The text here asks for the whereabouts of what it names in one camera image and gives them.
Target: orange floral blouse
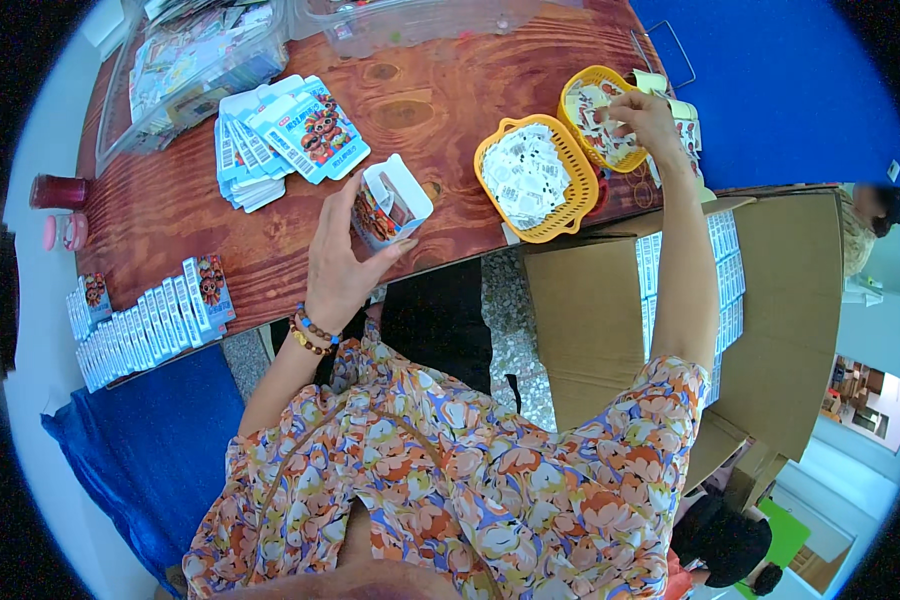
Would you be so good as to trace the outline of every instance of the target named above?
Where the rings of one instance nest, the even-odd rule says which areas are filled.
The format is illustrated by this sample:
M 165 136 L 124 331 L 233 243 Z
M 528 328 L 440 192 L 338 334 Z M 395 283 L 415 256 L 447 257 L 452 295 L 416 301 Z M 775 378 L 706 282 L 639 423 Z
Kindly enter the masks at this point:
M 559 434 L 406 360 L 370 320 L 334 379 L 230 441 L 226 485 L 183 558 L 191 597 L 333 570 L 358 499 L 375 558 L 436 570 L 468 600 L 663 595 L 702 367 L 656 358 Z

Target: blue wall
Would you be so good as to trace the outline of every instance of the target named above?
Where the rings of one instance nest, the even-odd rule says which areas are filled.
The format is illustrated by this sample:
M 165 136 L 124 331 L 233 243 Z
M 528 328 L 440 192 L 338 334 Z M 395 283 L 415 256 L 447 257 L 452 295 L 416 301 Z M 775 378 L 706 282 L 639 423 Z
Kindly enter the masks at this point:
M 710 189 L 889 183 L 900 117 L 840 13 L 823 0 L 630 0 L 668 19 L 696 69 L 676 91 L 696 106 Z M 670 32 L 650 34 L 671 81 L 689 79 Z M 900 186 L 900 175 L 896 180 Z

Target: terrazzo floor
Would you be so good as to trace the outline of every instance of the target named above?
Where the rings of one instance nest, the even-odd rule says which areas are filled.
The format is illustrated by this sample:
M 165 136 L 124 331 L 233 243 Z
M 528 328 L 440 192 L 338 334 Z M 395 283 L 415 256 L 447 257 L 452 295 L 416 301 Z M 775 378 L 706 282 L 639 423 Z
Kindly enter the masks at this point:
M 490 393 L 496 402 L 516 409 L 516 397 L 506 378 L 507 374 L 514 375 L 521 414 L 538 427 L 557 431 L 550 380 L 538 355 L 534 307 L 519 247 L 510 246 L 480 258 L 480 270 L 482 317 L 490 328 L 493 346 Z M 273 350 L 268 351 L 264 341 L 269 338 L 270 330 L 264 326 L 221 342 L 244 402 L 272 360 Z

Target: clear plastic bin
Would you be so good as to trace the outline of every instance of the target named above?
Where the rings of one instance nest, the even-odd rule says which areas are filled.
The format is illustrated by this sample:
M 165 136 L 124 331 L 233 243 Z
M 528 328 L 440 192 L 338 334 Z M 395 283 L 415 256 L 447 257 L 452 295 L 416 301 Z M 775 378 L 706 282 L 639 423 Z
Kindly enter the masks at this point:
M 150 21 L 143 6 L 124 2 L 129 28 L 103 100 L 96 133 L 96 176 L 121 153 L 162 150 L 180 133 L 216 114 L 221 98 L 253 90 L 276 77 L 289 60 L 285 43 L 293 33 L 290 1 L 271 0 L 273 15 L 267 24 L 248 31 L 227 54 L 194 72 L 153 105 L 137 108 L 136 118 L 131 109 L 131 73 Z
M 293 38 L 323 31 L 341 57 L 365 58 L 388 47 L 439 38 L 506 34 L 540 12 L 542 0 L 288 0 Z

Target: stack of boxes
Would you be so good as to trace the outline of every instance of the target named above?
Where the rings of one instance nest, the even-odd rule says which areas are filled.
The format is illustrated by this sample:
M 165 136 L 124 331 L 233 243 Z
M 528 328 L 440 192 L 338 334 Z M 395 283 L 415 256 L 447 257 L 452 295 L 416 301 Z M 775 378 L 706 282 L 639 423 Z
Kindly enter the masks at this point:
M 714 348 L 711 390 L 704 408 L 720 399 L 722 354 L 742 334 L 744 326 L 743 295 L 747 291 L 744 263 L 740 255 L 736 223 L 732 211 L 710 215 L 707 220 L 713 257 L 717 262 L 717 287 L 720 295 L 720 329 Z M 657 292 L 660 272 L 660 248 L 663 233 L 658 231 L 636 241 L 637 272 L 640 277 L 640 304 L 643 317 L 643 354 L 650 360 L 654 323 L 657 320 Z
M 219 340 L 225 323 L 236 318 L 216 255 L 184 260 L 183 274 L 167 277 L 121 312 L 112 311 L 101 273 L 81 275 L 78 285 L 67 305 L 73 339 L 80 342 L 76 362 L 91 393 Z

